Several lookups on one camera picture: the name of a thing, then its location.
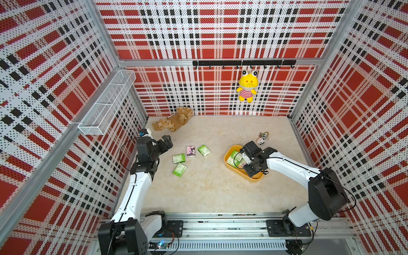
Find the green tissue pack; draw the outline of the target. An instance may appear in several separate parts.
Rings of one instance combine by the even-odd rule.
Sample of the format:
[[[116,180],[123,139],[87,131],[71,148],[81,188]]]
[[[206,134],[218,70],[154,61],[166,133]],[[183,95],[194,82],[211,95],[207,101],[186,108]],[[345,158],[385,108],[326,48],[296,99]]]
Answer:
[[[181,164],[186,161],[186,155],[185,154],[177,154],[173,155],[173,163],[174,164]]]
[[[231,153],[231,155],[230,155],[230,157],[231,157],[233,160],[238,160],[238,161],[240,162],[241,159],[242,159],[242,154],[241,154],[239,151],[237,151],[237,150],[233,150],[232,153]]]
[[[173,174],[177,177],[182,177],[182,175],[185,173],[187,167],[183,164],[177,164],[176,168],[173,171]]]
[[[230,165],[233,168],[238,169],[240,166],[240,160],[238,158],[234,158],[234,157],[229,157],[226,161],[226,163],[228,165]]]
[[[210,149],[204,144],[198,148],[198,152],[204,157],[211,153]]]

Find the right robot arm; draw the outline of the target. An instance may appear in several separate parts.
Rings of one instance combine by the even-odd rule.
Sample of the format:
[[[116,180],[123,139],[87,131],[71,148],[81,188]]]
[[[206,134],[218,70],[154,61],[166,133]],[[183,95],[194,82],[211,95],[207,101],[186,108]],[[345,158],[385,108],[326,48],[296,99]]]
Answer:
[[[308,201],[284,213],[281,220],[268,226],[271,237],[311,236],[306,228],[317,220],[329,221],[350,202],[347,191],[340,184],[336,173],[328,168],[313,168],[290,159],[276,149],[259,148],[253,141],[239,150],[245,163],[241,167],[249,177],[258,173],[276,171],[303,186]]]

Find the pink tissue pack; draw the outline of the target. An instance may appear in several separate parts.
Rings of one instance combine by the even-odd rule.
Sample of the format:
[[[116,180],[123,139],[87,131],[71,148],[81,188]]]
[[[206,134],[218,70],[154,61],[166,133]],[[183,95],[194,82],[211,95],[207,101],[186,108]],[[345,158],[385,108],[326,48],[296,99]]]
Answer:
[[[195,148],[195,146],[187,146],[187,148],[186,148],[186,156],[187,156],[187,157],[195,157],[195,156],[196,156],[196,148]]]

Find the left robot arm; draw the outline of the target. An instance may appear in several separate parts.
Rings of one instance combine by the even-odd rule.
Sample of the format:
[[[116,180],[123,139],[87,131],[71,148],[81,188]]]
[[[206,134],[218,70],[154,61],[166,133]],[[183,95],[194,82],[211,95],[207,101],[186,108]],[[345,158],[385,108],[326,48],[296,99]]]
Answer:
[[[150,134],[137,138],[136,161],[130,168],[130,183],[120,208],[98,231],[102,255],[148,255],[149,242],[167,227],[165,213],[150,213],[140,220],[148,189],[158,169],[159,156],[173,147],[169,135],[155,140]]]

